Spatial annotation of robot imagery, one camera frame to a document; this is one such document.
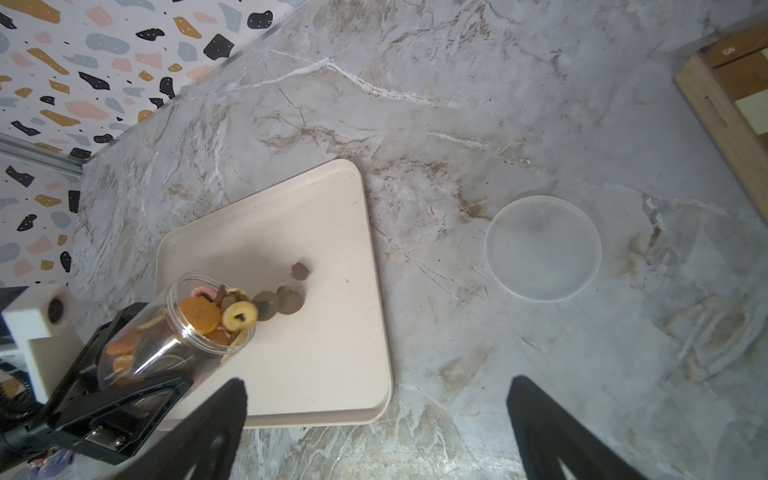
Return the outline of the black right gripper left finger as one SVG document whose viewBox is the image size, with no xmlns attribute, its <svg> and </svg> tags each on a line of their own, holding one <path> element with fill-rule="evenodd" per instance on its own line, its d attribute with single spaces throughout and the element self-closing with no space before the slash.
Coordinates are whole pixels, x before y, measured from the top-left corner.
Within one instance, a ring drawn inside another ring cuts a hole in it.
<svg viewBox="0 0 768 480">
<path fill-rule="evenodd" d="M 231 379 L 118 479 L 228 479 L 247 413 L 247 391 Z"/>
</svg>

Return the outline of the wooden chessboard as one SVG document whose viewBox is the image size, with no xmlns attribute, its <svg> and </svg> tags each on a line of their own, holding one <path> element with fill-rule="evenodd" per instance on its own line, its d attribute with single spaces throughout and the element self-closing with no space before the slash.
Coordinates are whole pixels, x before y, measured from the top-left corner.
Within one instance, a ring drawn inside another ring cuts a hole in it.
<svg viewBox="0 0 768 480">
<path fill-rule="evenodd" d="M 767 22 L 707 44 L 675 84 L 762 217 L 767 216 Z"/>
</svg>

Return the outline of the clear plastic cookie jar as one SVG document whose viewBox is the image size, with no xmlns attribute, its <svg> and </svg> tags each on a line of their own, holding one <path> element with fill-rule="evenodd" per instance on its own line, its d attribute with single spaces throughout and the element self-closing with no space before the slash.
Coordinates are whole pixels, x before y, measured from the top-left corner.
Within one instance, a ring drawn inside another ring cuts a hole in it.
<svg viewBox="0 0 768 480">
<path fill-rule="evenodd" d="M 165 372 L 198 385 L 245 347 L 259 319 L 244 290 L 190 272 L 107 341 L 98 363 L 99 386 L 129 385 Z"/>
</svg>

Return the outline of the clear round jar lid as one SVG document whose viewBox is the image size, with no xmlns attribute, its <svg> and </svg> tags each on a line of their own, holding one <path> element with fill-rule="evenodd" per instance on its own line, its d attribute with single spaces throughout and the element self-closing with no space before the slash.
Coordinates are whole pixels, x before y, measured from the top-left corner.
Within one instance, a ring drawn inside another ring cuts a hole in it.
<svg viewBox="0 0 768 480">
<path fill-rule="evenodd" d="M 496 281 L 512 295 L 537 303 L 569 300 L 596 276 L 602 242 L 576 205 L 546 195 L 520 198 L 493 218 L 484 251 Z"/>
</svg>

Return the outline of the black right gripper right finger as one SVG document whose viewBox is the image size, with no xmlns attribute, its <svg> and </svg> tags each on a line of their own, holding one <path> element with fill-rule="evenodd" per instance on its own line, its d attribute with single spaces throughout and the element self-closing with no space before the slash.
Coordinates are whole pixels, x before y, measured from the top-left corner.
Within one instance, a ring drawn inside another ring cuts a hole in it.
<svg viewBox="0 0 768 480">
<path fill-rule="evenodd" d="M 506 403 L 529 479 L 644 477 L 528 377 L 512 379 Z"/>
</svg>

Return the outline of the pile of poured cookies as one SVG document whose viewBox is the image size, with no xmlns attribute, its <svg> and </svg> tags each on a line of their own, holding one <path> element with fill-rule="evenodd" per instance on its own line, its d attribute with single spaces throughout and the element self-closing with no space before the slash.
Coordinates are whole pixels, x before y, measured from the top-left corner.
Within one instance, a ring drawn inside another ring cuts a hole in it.
<svg viewBox="0 0 768 480">
<path fill-rule="evenodd" d="M 274 291 L 264 290 L 257 293 L 252 301 L 258 311 L 258 320 L 265 322 L 277 315 L 293 315 L 305 304 L 305 292 L 302 282 L 311 274 L 310 269 L 301 261 L 290 269 L 291 283 L 282 283 Z"/>
</svg>

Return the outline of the small purple toy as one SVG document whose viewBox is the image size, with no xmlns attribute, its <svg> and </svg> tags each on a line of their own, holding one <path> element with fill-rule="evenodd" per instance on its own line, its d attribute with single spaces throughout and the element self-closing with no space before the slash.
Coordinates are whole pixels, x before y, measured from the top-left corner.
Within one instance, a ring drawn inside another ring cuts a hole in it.
<svg viewBox="0 0 768 480">
<path fill-rule="evenodd" d="M 53 479 L 73 462 L 75 453 L 69 449 L 52 447 L 26 464 L 29 480 Z"/>
</svg>

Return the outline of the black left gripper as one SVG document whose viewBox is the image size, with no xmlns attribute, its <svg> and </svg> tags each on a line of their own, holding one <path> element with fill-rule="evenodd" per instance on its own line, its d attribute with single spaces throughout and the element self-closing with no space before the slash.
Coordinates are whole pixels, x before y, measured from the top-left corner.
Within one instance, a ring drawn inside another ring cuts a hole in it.
<svg viewBox="0 0 768 480">
<path fill-rule="evenodd" d="M 1 466 L 14 468 L 52 447 L 111 465 L 134 456 L 192 386 L 188 377 L 151 377 L 100 387 L 98 361 L 106 343 L 145 307 L 134 303 L 99 327 L 56 388 L 53 397 L 1 431 Z"/>
</svg>

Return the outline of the cream rectangular tray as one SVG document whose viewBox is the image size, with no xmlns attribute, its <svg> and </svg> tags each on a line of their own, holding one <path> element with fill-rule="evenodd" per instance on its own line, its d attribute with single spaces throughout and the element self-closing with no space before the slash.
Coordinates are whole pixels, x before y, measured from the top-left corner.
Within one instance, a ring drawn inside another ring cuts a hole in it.
<svg viewBox="0 0 768 480">
<path fill-rule="evenodd" d="M 244 348 L 180 402 L 171 429 L 227 380 L 247 389 L 249 428 L 366 424 L 393 377 L 364 184 L 337 159 L 168 233 L 156 286 L 198 272 L 259 306 Z"/>
</svg>

